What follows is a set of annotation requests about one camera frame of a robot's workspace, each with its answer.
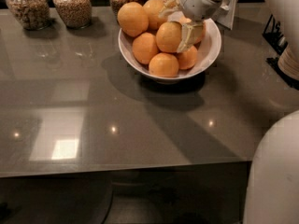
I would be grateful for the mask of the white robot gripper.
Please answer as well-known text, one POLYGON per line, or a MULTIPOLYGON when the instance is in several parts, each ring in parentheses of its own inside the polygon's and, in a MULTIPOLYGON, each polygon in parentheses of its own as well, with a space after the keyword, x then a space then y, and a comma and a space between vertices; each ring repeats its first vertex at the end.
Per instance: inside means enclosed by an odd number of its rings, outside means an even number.
POLYGON ((221 6, 221 0, 167 0, 158 16, 166 18, 182 10, 183 14, 191 19, 181 27, 181 41, 177 53, 190 49, 199 43, 205 33, 205 24, 202 20, 211 18, 221 6))

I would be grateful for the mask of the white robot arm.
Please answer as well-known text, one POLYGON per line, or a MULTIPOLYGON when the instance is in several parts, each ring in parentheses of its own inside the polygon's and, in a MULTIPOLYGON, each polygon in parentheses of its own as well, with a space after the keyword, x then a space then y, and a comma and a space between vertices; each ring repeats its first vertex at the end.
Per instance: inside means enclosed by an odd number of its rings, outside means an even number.
MULTIPOLYGON (((299 0, 264 0, 282 22, 288 46, 284 63, 296 63, 299 53, 299 0)), ((199 36, 201 21, 226 14, 228 0, 170 0, 161 10, 180 11, 192 21, 182 28, 178 51, 187 50, 199 36)), ((257 146, 249 171, 244 215, 238 224, 299 224, 299 112, 284 100, 267 107, 277 119, 257 146)))

